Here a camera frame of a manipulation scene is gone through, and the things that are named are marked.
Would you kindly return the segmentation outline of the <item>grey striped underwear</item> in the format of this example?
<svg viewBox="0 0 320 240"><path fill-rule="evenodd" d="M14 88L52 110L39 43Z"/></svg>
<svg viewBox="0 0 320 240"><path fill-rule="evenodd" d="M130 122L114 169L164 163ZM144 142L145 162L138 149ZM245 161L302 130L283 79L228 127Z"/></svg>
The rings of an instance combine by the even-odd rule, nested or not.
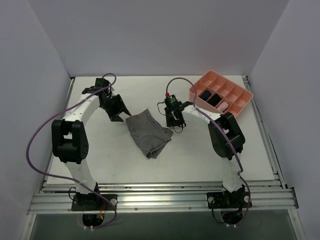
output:
<svg viewBox="0 0 320 240"><path fill-rule="evenodd" d="M148 108L128 117L125 123L134 143L148 159L156 159L172 140L173 131L156 121Z"/></svg>

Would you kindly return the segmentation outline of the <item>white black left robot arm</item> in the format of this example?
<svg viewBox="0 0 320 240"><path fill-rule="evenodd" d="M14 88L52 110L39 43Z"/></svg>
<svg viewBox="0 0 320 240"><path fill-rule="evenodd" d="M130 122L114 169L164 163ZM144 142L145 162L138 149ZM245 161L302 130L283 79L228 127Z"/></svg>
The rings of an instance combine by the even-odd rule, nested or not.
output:
<svg viewBox="0 0 320 240"><path fill-rule="evenodd" d="M100 206L101 197L98 183L91 175L87 155L89 141L85 125L97 109L106 112L111 122L123 122L120 114L131 115L122 97L114 94L112 83L106 76L115 76L107 73L95 79L93 86L85 88L80 95L76 106L69 110L62 119L54 120L51 124L53 155L64 163L71 177L76 180L75 190L78 201L90 210Z"/></svg>

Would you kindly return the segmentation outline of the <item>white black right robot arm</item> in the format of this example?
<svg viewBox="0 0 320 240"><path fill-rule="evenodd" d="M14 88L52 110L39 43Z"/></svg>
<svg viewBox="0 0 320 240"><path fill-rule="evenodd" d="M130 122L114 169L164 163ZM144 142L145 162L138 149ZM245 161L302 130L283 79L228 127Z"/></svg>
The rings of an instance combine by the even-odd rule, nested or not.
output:
<svg viewBox="0 0 320 240"><path fill-rule="evenodd" d="M165 119L168 127L183 128L187 122L208 129L215 153L222 160L223 203L234 206L245 192L240 161L246 139L238 122L231 113L218 114L197 107L190 101L181 102L175 95L165 94Z"/></svg>

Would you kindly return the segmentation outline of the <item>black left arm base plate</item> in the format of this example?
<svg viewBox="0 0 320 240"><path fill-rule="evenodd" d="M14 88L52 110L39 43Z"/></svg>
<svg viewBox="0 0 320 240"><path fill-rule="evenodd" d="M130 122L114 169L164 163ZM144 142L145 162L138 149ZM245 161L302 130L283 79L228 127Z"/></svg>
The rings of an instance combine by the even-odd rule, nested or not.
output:
<svg viewBox="0 0 320 240"><path fill-rule="evenodd" d="M101 197L89 193L76 193L73 196L71 211L74 212L89 212L89 211L113 211L117 209L118 195L117 194L102 194L107 201Z"/></svg>

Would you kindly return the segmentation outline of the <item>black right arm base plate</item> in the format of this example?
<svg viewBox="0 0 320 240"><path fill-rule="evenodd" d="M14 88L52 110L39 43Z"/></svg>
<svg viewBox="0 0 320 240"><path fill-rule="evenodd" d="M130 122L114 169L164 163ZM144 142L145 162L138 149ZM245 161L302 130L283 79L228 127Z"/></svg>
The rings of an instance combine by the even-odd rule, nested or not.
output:
<svg viewBox="0 0 320 240"><path fill-rule="evenodd" d="M252 207L252 202L248 203L248 192L207 192L207 206L210 209L239 209Z"/></svg>

